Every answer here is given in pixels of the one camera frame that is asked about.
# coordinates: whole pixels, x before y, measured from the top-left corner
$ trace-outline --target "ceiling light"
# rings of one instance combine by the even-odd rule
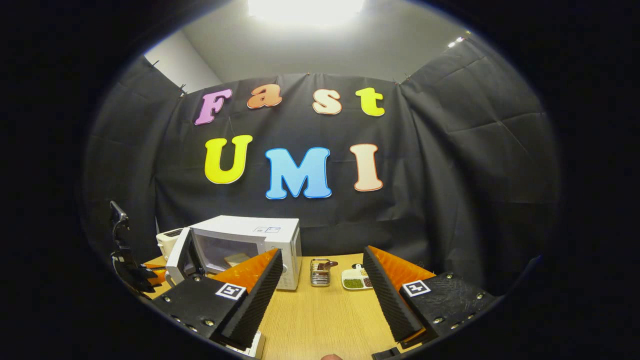
[[[248,0],[249,16],[281,24],[328,25],[360,12],[364,0]]]

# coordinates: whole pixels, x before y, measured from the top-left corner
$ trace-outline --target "ceiling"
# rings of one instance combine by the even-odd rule
[[[247,0],[234,0],[187,25],[184,33],[223,83],[305,72],[401,82],[465,28],[403,0],[364,0],[349,22],[322,28],[250,17]]]

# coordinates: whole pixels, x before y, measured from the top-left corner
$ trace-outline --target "black curtain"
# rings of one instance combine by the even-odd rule
[[[280,85],[274,107],[249,109],[258,86]],[[359,89],[383,94],[381,117],[366,115]],[[195,126],[202,96],[224,89],[215,120]],[[319,88],[341,94],[342,111],[312,109]],[[252,135],[243,176],[212,184],[204,176],[204,144],[226,138],[221,167],[233,164],[236,135]],[[384,186],[357,192],[357,143],[378,146]],[[300,164],[326,147],[332,196],[290,194],[269,200],[268,149],[287,149]],[[179,89],[146,60],[118,82],[93,128],[85,195],[93,244],[108,241],[108,201],[131,218],[141,261],[160,255],[160,231],[218,215],[301,220],[303,255],[349,254],[373,245],[428,270],[454,271],[494,294],[504,293],[537,256],[557,203],[559,174],[551,128],[535,93],[508,63],[467,39],[401,84],[328,74],[286,74],[234,81],[179,97]]]

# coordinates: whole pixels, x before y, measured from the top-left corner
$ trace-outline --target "yellow letter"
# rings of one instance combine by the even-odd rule
[[[335,90],[318,89],[314,92],[314,100],[312,107],[318,114],[335,115],[342,110],[340,94]]]
[[[251,92],[253,96],[249,98],[246,105],[249,109],[257,109],[263,106],[276,106],[280,104],[280,86],[276,84],[267,84],[258,86]]]
[[[383,108],[376,105],[376,100],[382,100],[382,94],[378,94],[374,88],[364,88],[356,91],[356,95],[360,96],[360,105],[362,111],[370,116],[382,116],[385,113]]]
[[[211,139],[204,144],[207,148],[207,156],[204,160],[204,174],[207,179],[214,184],[230,184],[238,180],[244,173],[246,148],[252,140],[251,135],[239,135],[231,139],[231,142],[236,145],[236,153],[234,154],[234,166],[230,170],[220,169],[222,147],[227,143],[227,139]]]
[[[382,181],[376,172],[376,158],[373,154],[378,147],[372,143],[359,143],[349,148],[356,156],[358,167],[358,182],[353,187],[359,192],[372,192],[382,188]]]

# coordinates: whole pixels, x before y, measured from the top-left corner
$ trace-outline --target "foam letter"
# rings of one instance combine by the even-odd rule
[[[356,95],[360,97],[360,105],[365,114],[370,116],[384,115],[385,110],[376,105],[376,100],[382,100],[382,94],[378,94],[376,89],[364,88],[356,91]]]
[[[271,185],[266,194],[267,199],[287,197],[287,192],[282,188],[283,180],[293,197],[300,195],[305,180],[306,197],[314,199],[331,196],[331,189],[326,185],[326,159],[329,154],[329,149],[312,147],[305,154],[300,166],[297,166],[287,149],[267,150],[264,155],[271,162]]]
[[[263,106],[276,106],[280,104],[280,86],[276,84],[267,84],[258,86],[251,92],[253,96],[249,98],[246,105],[249,109],[257,109]]]
[[[204,104],[200,110],[200,117],[196,119],[196,125],[207,124],[213,121],[213,113],[216,114],[222,109],[225,99],[231,97],[231,89],[214,92],[203,96]]]
[[[236,145],[236,153],[234,154],[234,166],[230,170],[220,169],[222,147],[227,143],[227,139],[211,139],[205,143],[207,156],[204,160],[204,174],[207,179],[214,184],[230,184],[238,180],[244,173],[246,148],[252,140],[251,135],[239,135],[231,139],[231,142]]]
[[[313,108],[318,114],[335,115],[342,110],[340,94],[335,90],[318,89],[314,92]]]
[[[378,147],[371,143],[359,143],[349,148],[356,156],[358,167],[358,182],[353,187],[359,192],[372,192],[382,188],[382,181],[378,179],[376,158],[373,154]]]

